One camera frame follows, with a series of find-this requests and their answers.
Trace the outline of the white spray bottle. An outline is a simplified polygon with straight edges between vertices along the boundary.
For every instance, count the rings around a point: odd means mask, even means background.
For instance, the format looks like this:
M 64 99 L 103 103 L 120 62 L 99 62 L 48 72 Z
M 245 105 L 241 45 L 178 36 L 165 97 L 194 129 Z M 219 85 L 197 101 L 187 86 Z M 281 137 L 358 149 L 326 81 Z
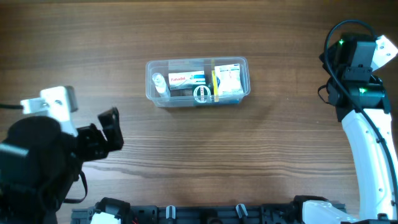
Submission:
M 170 90 L 167 86 L 164 76 L 161 73 L 154 73 L 152 76 L 152 81 L 154 82 L 155 89 L 161 98 L 169 100 Z

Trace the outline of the white Panadol box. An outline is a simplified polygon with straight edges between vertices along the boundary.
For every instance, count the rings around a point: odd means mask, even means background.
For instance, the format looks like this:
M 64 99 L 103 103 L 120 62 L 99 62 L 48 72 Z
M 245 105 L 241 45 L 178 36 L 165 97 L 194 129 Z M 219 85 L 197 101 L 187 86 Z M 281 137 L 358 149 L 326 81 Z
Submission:
M 169 85 L 171 90 L 182 90 L 194 85 L 206 83 L 204 71 L 179 72 L 169 74 Z

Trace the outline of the green Zam-Buk ointment box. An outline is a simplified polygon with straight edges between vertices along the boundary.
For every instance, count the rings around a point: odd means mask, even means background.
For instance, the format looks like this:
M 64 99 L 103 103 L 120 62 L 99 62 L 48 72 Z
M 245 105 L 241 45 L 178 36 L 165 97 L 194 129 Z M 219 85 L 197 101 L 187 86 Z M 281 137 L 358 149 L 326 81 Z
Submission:
M 211 86 L 196 85 L 192 89 L 193 102 L 195 105 L 205 105 L 211 103 Z

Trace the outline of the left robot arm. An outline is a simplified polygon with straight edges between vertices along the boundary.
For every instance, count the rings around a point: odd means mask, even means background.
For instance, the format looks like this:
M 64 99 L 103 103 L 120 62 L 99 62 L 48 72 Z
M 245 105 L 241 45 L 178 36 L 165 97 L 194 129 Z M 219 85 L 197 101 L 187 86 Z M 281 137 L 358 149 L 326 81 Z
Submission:
M 49 116 L 30 116 L 14 123 L 1 142 L 1 223 L 56 223 L 72 185 L 88 184 L 83 164 L 107 158 L 123 148 L 116 107 L 98 115 L 102 126 L 78 128 L 72 135 Z

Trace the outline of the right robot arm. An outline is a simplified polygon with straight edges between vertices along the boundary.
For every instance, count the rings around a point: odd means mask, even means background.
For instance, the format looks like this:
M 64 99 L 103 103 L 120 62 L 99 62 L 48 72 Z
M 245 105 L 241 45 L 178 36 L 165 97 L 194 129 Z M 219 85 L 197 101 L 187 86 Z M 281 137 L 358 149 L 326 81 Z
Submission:
M 302 223 L 397 223 L 397 155 L 391 134 L 391 105 L 382 80 L 373 75 L 396 56 L 385 36 L 343 33 L 320 55 L 333 72 L 324 86 L 328 104 L 353 155 L 360 196 L 359 217 L 338 210 L 325 199 L 300 203 Z

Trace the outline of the clear plastic container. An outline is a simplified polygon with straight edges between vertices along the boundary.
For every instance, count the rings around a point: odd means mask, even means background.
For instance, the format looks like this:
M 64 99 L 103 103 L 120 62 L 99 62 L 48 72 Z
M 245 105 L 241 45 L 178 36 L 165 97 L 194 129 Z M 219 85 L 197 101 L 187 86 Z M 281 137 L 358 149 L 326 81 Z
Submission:
M 219 102 L 214 102 L 213 84 L 211 72 L 215 70 L 215 66 L 240 64 L 240 79 L 243 88 L 243 94 L 240 95 L 221 95 Z M 179 72 L 204 71 L 206 83 L 211 86 L 211 103 L 205 105 L 195 105 L 193 102 L 192 89 L 171 90 L 169 85 L 169 74 Z M 160 97 L 155 89 L 152 76 L 154 73 L 161 73 L 170 90 L 170 99 L 166 100 Z M 169 59 L 169 60 L 153 60 L 146 65 L 146 97 L 151 100 L 157 107 L 191 107 L 191 106 L 210 106 L 210 105 L 228 105 L 238 104 L 251 91 L 248 61 L 244 57 L 210 57 L 210 58 L 186 58 L 186 59 Z

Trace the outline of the yellow blue lozenge box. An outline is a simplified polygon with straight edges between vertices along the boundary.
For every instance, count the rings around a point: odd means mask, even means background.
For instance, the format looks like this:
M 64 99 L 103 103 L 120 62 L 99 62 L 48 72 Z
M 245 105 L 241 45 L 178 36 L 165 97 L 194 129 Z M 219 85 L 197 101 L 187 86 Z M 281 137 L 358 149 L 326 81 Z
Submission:
M 216 76 L 215 71 L 213 70 L 211 72 L 212 74 L 212 84 L 213 84 L 213 95 L 214 95 L 214 102 L 217 103 L 219 102 L 219 96 L 218 96 L 218 79 Z

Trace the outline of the white plaster box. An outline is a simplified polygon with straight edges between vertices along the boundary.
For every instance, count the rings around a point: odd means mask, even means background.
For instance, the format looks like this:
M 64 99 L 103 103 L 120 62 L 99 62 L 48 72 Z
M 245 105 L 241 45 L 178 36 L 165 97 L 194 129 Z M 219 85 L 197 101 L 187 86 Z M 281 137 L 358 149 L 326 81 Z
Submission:
M 215 66 L 218 79 L 218 95 L 240 95 L 243 88 L 240 79 L 240 64 Z

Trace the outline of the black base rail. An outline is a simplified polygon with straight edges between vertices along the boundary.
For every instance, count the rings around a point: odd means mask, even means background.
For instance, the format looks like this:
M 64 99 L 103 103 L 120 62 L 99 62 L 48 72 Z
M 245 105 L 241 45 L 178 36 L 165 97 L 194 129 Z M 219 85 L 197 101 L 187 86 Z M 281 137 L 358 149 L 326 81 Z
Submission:
M 302 223 L 298 207 L 291 203 L 246 206 L 248 215 L 238 217 L 235 206 L 177 207 L 175 218 L 166 217 L 165 207 L 132 206 L 132 223 Z

